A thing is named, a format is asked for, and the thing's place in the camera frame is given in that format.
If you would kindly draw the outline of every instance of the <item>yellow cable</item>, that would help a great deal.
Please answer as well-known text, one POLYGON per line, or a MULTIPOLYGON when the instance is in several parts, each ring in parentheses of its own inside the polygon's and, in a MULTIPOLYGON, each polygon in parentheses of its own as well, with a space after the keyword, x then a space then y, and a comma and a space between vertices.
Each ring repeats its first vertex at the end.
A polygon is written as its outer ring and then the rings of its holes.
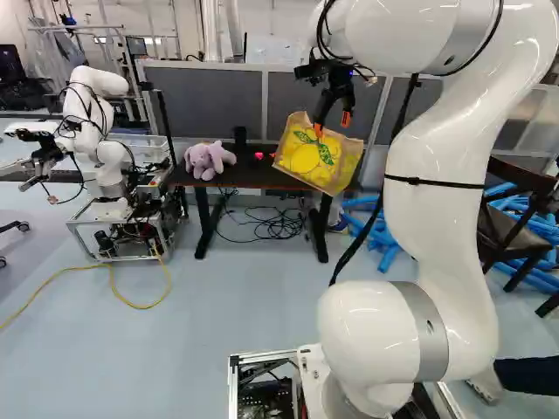
POLYGON ((163 269, 163 274, 165 275, 165 278, 167 279, 167 285, 165 286, 165 291, 163 291, 163 295, 157 301, 154 301, 153 303, 146 304, 146 305, 138 305, 138 304, 133 303, 132 301, 129 301, 128 299, 126 299, 122 296, 122 294, 119 292, 119 290, 117 290, 116 283, 114 282, 114 275, 111 274, 111 276, 110 276, 111 288, 113 289, 114 296, 117 299, 119 299, 120 301, 122 301, 124 304, 126 304, 128 306, 131 306, 132 308, 135 308, 137 310, 147 310, 151 307, 157 306, 171 292, 171 274, 170 274, 169 270, 167 269, 167 266, 165 266, 165 263, 162 261, 161 257, 159 256, 159 253, 157 252, 157 249, 155 247, 154 247, 154 251, 155 251, 155 254, 157 256, 157 260, 159 261, 159 263, 160 263, 160 265, 163 269))
POLYGON ((138 305, 133 303, 132 301, 129 301, 128 299, 124 298, 119 291, 116 288, 116 283, 114 281, 114 270, 113 270, 113 266, 110 264, 92 264, 91 266, 74 266, 71 268, 64 268, 61 269, 60 271, 54 273, 53 275, 51 275, 43 284, 41 284, 41 286, 31 295, 31 297, 27 300, 27 302, 21 306, 21 308, 19 308, 19 310, 17 310, 15 313, 13 313, 10 317, 8 317, 8 319, 6 319, 4 321, 4 323, 2 323, 0 325, 0 330, 4 329, 5 327, 7 327, 13 320, 15 320, 21 313, 24 312, 24 310, 29 307, 29 305, 33 302, 33 300, 39 295, 39 293, 41 291, 43 291, 43 289, 49 285, 54 279, 56 279, 57 277, 59 277, 60 275, 62 275, 65 272, 69 272, 69 271, 87 271, 89 269, 96 269, 96 268, 108 268, 108 275, 109 275, 109 282, 111 284, 111 289, 113 290, 113 294, 114 296, 119 299, 120 301, 122 301, 123 303, 125 303, 128 306, 131 306, 132 308, 138 309, 138 310, 147 310, 149 308, 155 307, 157 306, 159 303, 161 303, 171 292, 171 274, 169 272, 169 270, 167 269, 167 266, 165 265, 165 263, 162 261, 161 257, 159 256, 159 254, 157 253, 157 250, 155 250, 155 254, 157 255, 157 260, 159 261, 159 264, 161 265, 162 269, 163 269, 163 274, 165 275, 165 278, 167 279, 167 285, 165 287, 165 291, 163 292, 163 295, 155 302, 151 303, 151 304, 146 304, 146 305, 138 305))

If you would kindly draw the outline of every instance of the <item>red object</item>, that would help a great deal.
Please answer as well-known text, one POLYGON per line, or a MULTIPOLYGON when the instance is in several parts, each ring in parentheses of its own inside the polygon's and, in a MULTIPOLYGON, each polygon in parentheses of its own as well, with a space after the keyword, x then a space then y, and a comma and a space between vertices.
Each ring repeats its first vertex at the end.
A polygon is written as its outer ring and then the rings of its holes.
POLYGON ((317 138, 322 138, 322 125, 321 124, 314 124, 314 133, 316 134, 317 138))
POLYGON ((351 124, 351 113, 343 111, 342 114, 342 127, 347 128, 351 124))

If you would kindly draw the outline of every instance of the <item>cubicle divider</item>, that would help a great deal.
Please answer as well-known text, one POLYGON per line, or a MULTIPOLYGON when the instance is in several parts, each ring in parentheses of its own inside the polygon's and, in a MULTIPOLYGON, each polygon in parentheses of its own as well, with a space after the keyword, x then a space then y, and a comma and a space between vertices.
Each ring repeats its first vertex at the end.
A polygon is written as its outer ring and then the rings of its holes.
MULTIPOLYGON (((278 142, 287 116, 298 110, 313 112, 321 94, 321 86, 296 80, 293 68, 287 65, 137 60, 137 68, 141 81, 163 91, 173 136, 179 143, 232 141, 235 126, 247 128, 249 141, 278 142)), ((340 126, 340 103, 328 116, 328 127, 364 140, 360 179, 365 189, 378 189, 383 180, 391 130, 408 79, 379 74, 378 81, 369 86, 355 75, 357 106, 351 127, 340 126)), ((440 78, 422 76, 405 122, 429 109, 441 92, 440 78)), ((152 134, 161 134, 155 98, 146 93, 144 97, 152 134)), ((509 115, 493 154, 536 171, 547 170, 559 153, 558 121, 559 87, 538 85, 509 115)))

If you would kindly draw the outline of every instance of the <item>stuffed animal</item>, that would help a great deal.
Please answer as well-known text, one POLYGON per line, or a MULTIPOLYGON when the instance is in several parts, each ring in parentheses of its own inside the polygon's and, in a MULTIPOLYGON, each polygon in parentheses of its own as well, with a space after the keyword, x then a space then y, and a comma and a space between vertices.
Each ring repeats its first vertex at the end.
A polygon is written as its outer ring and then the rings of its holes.
POLYGON ((237 156, 221 146, 221 141, 213 144, 200 142, 195 146, 188 147, 184 153, 186 171, 190 172, 195 179, 209 181, 216 173, 224 173, 224 162, 231 165, 237 162, 237 156))

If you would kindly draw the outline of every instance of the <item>gray floor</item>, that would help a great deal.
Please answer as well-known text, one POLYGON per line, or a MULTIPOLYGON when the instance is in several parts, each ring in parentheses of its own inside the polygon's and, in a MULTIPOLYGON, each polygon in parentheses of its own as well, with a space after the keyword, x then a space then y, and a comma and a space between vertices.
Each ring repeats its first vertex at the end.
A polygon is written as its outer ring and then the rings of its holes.
MULTIPOLYGON (((75 188, 58 185, 56 192, 70 196, 75 188)), ((91 264, 64 225, 78 206, 52 207, 40 188, 22 194, 15 183, 0 183, 0 223, 16 217, 33 228, 0 236, 0 254, 10 263, 0 271, 0 320, 55 271, 91 264)), ((123 305, 104 270, 71 272, 0 332, 0 417, 225 418, 229 354, 317 340, 315 304, 348 237, 328 237, 329 264, 316 261, 303 237, 256 244, 218 238, 198 261, 195 208, 190 215, 169 262, 173 290, 160 306, 136 311, 123 305)), ((250 236, 231 220, 220 228, 228 237, 250 236)), ((341 279, 413 280, 416 266, 405 255, 386 275, 376 271, 379 260, 361 250, 341 279)), ((121 291, 134 301, 149 302, 162 291, 157 263, 118 264, 115 271, 121 291)), ((506 277, 492 271, 487 278, 500 317, 500 355, 557 354, 557 319, 533 313, 544 296, 527 287, 505 294, 506 277)), ((463 383, 450 386, 468 417, 558 417, 559 402, 551 397, 507 394, 489 408, 463 383)))

